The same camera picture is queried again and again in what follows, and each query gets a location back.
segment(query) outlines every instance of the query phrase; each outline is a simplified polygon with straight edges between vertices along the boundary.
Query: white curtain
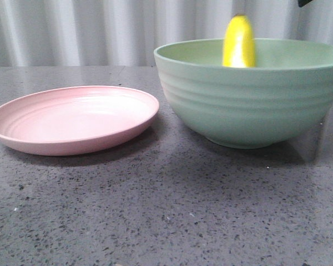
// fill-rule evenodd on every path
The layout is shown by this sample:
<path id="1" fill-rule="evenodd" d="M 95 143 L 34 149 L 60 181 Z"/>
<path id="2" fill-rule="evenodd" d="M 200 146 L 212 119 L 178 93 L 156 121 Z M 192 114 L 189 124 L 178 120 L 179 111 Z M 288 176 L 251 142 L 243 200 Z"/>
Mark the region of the white curtain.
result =
<path id="1" fill-rule="evenodd" d="M 236 13 L 256 37 L 333 44 L 333 0 L 0 0 L 0 66 L 154 65 L 154 48 L 222 38 Z"/>

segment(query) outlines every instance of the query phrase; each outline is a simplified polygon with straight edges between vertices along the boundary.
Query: bowl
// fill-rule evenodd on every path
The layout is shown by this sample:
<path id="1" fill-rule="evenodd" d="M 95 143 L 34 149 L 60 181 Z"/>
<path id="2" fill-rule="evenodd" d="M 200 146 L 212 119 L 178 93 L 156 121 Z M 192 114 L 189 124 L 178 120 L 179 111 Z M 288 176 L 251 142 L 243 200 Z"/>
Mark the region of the bowl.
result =
<path id="1" fill-rule="evenodd" d="M 223 146 L 254 149 L 295 137 L 333 104 L 333 46 L 255 39 L 255 68 L 221 65 L 222 39 L 154 51 L 164 95 L 184 124 Z"/>

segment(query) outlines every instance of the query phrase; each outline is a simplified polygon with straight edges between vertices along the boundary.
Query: gray speckled countertop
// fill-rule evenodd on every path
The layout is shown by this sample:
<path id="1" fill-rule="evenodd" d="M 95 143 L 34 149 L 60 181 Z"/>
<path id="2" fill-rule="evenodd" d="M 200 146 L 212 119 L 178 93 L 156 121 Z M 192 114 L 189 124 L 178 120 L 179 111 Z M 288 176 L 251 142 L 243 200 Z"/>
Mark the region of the gray speckled countertop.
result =
<path id="1" fill-rule="evenodd" d="M 295 139 L 237 150 L 182 124 L 156 68 L 0 68 L 0 105 L 76 85 L 147 91 L 158 117 L 93 154 L 0 143 L 0 265 L 333 266 L 333 108 Z"/>

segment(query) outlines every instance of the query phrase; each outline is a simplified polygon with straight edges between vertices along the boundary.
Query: banana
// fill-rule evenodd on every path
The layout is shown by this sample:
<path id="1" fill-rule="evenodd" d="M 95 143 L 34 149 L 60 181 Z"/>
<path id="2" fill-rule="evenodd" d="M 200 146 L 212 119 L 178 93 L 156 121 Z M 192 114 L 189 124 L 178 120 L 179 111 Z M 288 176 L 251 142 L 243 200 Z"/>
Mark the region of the banana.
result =
<path id="1" fill-rule="evenodd" d="M 227 27 L 222 65 L 233 68 L 255 67 L 253 30 L 246 15 L 235 15 Z"/>

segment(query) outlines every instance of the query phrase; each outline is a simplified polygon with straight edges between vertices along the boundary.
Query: plate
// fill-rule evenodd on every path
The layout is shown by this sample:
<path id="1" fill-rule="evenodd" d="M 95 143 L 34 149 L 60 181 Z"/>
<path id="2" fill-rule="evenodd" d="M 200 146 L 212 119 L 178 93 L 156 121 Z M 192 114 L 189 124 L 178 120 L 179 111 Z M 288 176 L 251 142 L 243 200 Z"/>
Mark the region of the plate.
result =
<path id="1" fill-rule="evenodd" d="M 86 154 L 138 136 L 158 109 L 154 96 L 119 86 L 42 91 L 0 106 L 0 141 L 29 154 Z"/>

